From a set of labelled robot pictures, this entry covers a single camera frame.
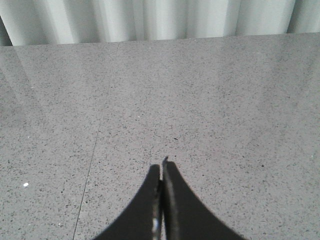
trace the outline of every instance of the curtain fold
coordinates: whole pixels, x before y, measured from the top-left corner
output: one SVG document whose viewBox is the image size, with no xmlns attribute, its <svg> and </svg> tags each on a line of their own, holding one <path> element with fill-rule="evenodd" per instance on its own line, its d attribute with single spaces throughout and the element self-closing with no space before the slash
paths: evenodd
<svg viewBox="0 0 320 240">
<path fill-rule="evenodd" d="M 14 46 L 320 32 L 320 0 L 0 0 L 0 16 Z"/>
</svg>

